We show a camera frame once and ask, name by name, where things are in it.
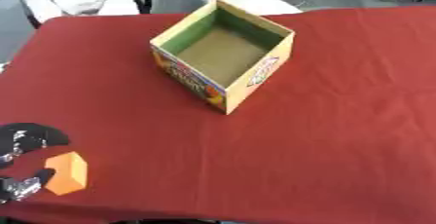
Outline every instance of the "printed logo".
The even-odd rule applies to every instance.
[[[278,56],[270,57],[264,60],[263,63],[257,69],[257,71],[254,73],[253,77],[248,82],[247,87],[259,85],[262,82],[264,82],[267,79],[268,75],[270,74],[271,69],[277,62],[278,62]]]

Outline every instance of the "open box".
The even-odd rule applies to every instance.
[[[294,31],[216,0],[151,41],[157,64],[230,114],[283,64]]]

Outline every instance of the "box wall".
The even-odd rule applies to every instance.
[[[226,111],[226,92],[216,83],[198,73],[188,64],[180,61],[175,56],[163,49],[152,46],[153,56],[158,66],[175,80],[190,89],[200,98],[206,100],[222,111]]]
[[[164,31],[159,36],[155,37],[153,40],[151,40],[152,45],[156,47],[160,47],[164,43],[166,43],[168,40],[174,38],[176,35],[178,35],[180,32],[186,30],[188,27],[190,27],[194,22],[203,19],[205,16],[209,15],[210,13],[214,12],[217,8],[216,3],[211,2],[203,7],[197,9],[187,17],[183,18],[181,21],[176,23],[175,25],[171,26],[169,29]]]
[[[291,33],[226,89],[226,114],[232,113],[290,57],[294,35]]]

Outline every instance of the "table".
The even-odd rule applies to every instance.
[[[26,154],[17,178],[79,152],[85,191],[0,206],[39,223],[195,217],[252,223],[436,223],[436,9],[270,19],[292,59],[224,116],[168,78],[148,41],[183,15],[54,19],[0,75],[0,123],[72,144]]]

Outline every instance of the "orange foam block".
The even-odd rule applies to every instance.
[[[46,188],[59,196],[87,187],[88,164],[76,152],[48,158],[46,168],[56,170]]]

